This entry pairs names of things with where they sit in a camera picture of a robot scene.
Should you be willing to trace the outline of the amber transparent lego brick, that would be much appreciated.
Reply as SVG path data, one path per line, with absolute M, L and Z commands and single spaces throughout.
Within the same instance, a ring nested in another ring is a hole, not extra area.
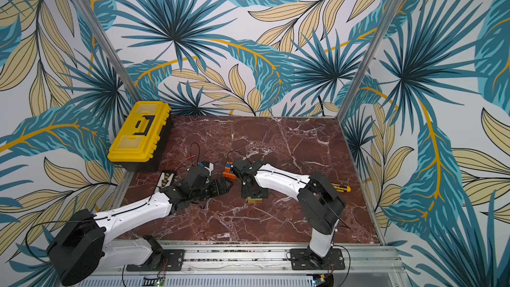
M 248 197 L 247 198 L 247 202 L 249 203 L 262 203 L 264 199 L 262 198 L 251 198 L 251 197 Z

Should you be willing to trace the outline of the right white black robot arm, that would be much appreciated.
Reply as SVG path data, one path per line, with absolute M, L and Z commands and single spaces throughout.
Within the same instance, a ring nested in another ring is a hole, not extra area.
M 325 174 L 299 175 L 269 163 L 243 159 L 234 161 L 231 171 L 249 189 L 269 189 L 295 199 L 312 226 L 308 245 L 311 254 L 320 259 L 329 255 L 346 204 Z

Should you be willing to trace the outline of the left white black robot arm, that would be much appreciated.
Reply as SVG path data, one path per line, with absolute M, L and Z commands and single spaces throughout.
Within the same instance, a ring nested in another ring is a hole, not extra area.
M 78 284 L 98 268 L 160 260 L 162 248 L 155 239 L 142 238 L 126 244 L 115 243 L 114 239 L 184 210 L 191 203 L 227 194 L 232 182 L 224 177 L 213 178 L 211 172 L 211 166 L 195 166 L 184 179 L 168 183 L 148 198 L 97 214 L 87 209 L 76 212 L 46 250 L 60 283 Z

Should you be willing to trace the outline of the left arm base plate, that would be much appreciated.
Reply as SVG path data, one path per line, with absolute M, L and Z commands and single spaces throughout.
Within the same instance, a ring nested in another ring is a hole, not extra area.
M 128 272 L 179 272 L 183 266 L 185 251 L 183 249 L 163 249 L 153 252 L 142 264 L 127 265 Z

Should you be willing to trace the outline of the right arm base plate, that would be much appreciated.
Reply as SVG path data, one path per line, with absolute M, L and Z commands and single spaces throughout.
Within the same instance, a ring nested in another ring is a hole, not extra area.
M 319 257 L 309 248 L 293 248 L 288 252 L 293 271 L 344 270 L 345 261 L 340 249 L 332 249 L 325 257 Z

